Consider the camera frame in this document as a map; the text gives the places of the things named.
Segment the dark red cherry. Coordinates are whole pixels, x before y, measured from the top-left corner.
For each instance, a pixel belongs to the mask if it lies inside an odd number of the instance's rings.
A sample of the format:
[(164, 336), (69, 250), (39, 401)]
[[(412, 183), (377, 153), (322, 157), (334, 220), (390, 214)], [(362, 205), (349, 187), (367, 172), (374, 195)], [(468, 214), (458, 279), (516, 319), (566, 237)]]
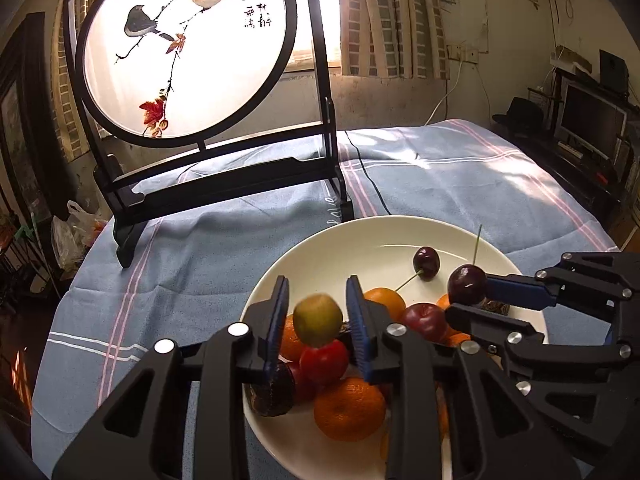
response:
[(488, 286), (487, 275), (485, 271), (476, 264), (482, 231), (483, 226), (479, 226), (471, 262), (458, 266), (448, 278), (447, 292), (450, 304), (477, 306), (486, 298)]
[(422, 246), (414, 254), (412, 265), (413, 274), (395, 288), (396, 292), (399, 292), (416, 278), (420, 278), (420, 280), (424, 282), (431, 281), (440, 269), (439, 254), (433, 247)]

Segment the yellow loquat fruit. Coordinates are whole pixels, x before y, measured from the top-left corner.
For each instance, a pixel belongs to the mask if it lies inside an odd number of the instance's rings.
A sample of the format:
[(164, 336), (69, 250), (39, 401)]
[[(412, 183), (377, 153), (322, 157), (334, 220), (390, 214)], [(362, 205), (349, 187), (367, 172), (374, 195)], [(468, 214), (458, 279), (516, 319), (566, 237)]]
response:
[(293, 324), (298, 339), (308, 347), (320, 348), (331, 342), (340, 332), (343, 312), (329, 295), (310, 295), (296, 304)]

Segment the dark water chestnut right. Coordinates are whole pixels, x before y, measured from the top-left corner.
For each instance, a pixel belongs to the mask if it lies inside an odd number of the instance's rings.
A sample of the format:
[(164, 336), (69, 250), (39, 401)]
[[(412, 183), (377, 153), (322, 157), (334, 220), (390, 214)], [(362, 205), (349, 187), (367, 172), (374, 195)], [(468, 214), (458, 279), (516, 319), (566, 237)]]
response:
[(511, 306), (502, 301), (485, 299), (480, 305), (480, 308), (487, 312), (509, 315)]

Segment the large orange on table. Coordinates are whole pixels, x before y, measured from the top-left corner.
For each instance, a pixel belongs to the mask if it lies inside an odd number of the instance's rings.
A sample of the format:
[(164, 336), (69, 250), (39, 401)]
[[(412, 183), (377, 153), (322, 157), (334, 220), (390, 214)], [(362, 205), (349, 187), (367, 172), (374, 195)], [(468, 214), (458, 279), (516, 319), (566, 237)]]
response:
[(390, 318), (394, 322), (400, 320), (402, 312), (404, 312), (407, 307), (405, 300), (402, 299), (398, 292), (386, 287), (372, 288), (365, 292), (363, 297), (386, 307)]

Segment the red tomato in plate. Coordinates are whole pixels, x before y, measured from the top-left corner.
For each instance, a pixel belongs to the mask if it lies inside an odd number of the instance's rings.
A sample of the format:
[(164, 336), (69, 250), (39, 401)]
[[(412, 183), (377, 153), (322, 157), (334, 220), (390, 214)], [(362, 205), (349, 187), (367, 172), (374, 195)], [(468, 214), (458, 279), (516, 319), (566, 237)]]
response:
[(294, 379), (294, 404), (311, 402), (316, 395), (316, 385), (300, 369), (298, 363), (289, 362), (288, 369)]

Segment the small orange mandarin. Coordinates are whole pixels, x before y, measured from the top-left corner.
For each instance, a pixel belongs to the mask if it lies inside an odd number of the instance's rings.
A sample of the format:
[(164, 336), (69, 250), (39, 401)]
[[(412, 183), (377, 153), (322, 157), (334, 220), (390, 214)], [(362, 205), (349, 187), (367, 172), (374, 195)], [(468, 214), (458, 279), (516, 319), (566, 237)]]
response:
[(307, 347), (296, 334), (292, 315), (288, 315), (284, 323), (280, 357), (286, 362), (297, 364), (306, 349)]

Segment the large orange mandarin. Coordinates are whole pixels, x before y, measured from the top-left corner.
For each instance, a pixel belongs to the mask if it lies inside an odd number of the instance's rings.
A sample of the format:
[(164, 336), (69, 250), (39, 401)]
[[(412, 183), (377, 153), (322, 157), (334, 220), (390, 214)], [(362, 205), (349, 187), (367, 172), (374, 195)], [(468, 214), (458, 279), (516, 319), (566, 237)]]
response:
[(322, 389), (314, 399), (314, 422), (326, 437), (357, 442), (383, 425), (386, 400), (378, 387), (347, 377)]

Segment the white ceramic plate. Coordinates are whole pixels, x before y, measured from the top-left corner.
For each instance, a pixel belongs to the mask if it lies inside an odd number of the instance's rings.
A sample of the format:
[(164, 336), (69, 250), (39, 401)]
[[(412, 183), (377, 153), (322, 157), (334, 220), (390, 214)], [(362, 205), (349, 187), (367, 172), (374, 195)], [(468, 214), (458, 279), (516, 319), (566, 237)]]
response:
[[(251, 304), (270, 297), (278, 276), (290, 282), (290, 303), (325, 292), (344, 307), (347, 279), (355, 275), (363, 290), (395, 289), (413, 274), (412, 258), (422, 246), (439, 254), (440, 269), (429, 282), (416, 278), (399, 291), (406, 304), (435, 302), (446, 292), (450, 273), (471, 262), (476, 234), (433, 219), (385, 216), (349, 221), (306, 238), (266, 271), (248, 297)], [(480, 238), (476, 264), (485, 272), (517, 274), (518, 267)], [(267, 452), (297, 479), (382, 479), (385, 463), (381, 426), (359, 442), (326, 437), (314, 422), (312, 406), (262, 417), (245, 412), (248, 426)]]

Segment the blue striped tablecloth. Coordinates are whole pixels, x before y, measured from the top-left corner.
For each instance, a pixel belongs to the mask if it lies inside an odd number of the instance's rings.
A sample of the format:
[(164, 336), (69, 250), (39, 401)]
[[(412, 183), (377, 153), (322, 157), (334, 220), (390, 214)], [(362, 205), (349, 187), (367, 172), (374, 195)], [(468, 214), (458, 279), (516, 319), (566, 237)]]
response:
[[(513, 144), (449, 119), (343, 132), (341, 168), (356, 215), (445, 221), (500, 249), (523, 273), (566, 252), (612, 252), (614, 240)], [(152, 347), (207, 339), (236, 320), (287, 250), (337, 224), (314, 182), (154, 220), (123, 268), (111, 229), (85, 258), (52, 322), (32, 409), (32, 458), (50, 474), (103, 399)]]

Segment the black hat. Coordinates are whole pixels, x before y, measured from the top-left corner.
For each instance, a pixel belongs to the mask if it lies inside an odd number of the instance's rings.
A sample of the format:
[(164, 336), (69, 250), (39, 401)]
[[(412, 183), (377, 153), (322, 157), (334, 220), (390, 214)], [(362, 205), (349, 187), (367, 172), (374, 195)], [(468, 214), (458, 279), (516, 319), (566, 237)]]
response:
[(534, 102), (514, 96), (506, 114), (495, 114), (492, 120), (511, 134), (532, 136), (544, 130), (544, 111)]

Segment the computer monitor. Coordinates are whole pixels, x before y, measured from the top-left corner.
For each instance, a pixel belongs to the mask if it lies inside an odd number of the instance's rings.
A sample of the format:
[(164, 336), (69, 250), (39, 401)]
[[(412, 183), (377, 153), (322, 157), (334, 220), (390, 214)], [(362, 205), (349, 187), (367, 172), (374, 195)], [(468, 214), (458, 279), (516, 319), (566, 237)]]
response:
[(623, 108), (577, 82), (564, 84), (554, 134), (559, 141), (575, 141), (612, 162), (620, 151), (626, 123)]

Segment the plastic bags pile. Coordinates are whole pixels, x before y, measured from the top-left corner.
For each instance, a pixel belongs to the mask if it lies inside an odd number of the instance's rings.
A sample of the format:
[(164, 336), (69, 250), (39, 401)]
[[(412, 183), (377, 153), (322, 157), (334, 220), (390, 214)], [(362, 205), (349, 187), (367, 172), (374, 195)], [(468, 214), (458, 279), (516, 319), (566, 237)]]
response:
[(66, 203), (68, 218), (54, 217), (51, 226), (52, 249), (58, 267), (63, 271), (77, 269), (84, 260), (107, 221), (89, 214), (78, 203)]

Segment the left patterned curtain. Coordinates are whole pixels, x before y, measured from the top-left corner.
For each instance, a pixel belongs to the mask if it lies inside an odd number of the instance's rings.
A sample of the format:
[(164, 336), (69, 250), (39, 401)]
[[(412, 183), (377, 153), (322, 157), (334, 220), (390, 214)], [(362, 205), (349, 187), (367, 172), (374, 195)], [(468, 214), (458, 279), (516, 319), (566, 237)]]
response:
[(85, 120), (99, 131), (98, 124), (85, 110), (78, 110), (74, 95), (74, 55), (77, 34), (88, 11), (96, 0), (58, 0), (56, 4), (50, 47), (50, 104), (54, 133), (63, 162), (73, 160), (91, 151)]

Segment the round bird painting screen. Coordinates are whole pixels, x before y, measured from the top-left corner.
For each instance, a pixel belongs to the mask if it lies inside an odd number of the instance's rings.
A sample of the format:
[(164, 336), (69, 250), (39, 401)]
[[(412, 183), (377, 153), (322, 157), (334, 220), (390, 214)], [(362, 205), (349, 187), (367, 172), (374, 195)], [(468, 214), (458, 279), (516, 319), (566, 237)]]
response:
[[(309, 18), (317, 119), (227, 140), (227, 131), (257, 110), (285, 74), (302, 15)], [(121, 266), (134, 261), (152, 220), (279, 188), (324, 181), (337, 217), (352, 220), (321, 0), (96, 0), (74, 58), (78, 110), (100, 127), (82, 121)], [(310, 136), (322, 141), (311, 158), (288, 155), (138, 190), (141, 181), (172, 170)]]

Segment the dark framed wall picture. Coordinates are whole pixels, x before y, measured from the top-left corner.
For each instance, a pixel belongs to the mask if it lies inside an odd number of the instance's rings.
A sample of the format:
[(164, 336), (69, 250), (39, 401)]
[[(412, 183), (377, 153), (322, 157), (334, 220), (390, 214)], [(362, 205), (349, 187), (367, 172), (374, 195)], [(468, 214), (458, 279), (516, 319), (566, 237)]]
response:
[(67, 217), (73, 189), (54, 131), (42, 12), (27, 14), (1, 52), (1, 157), (23, 219)]

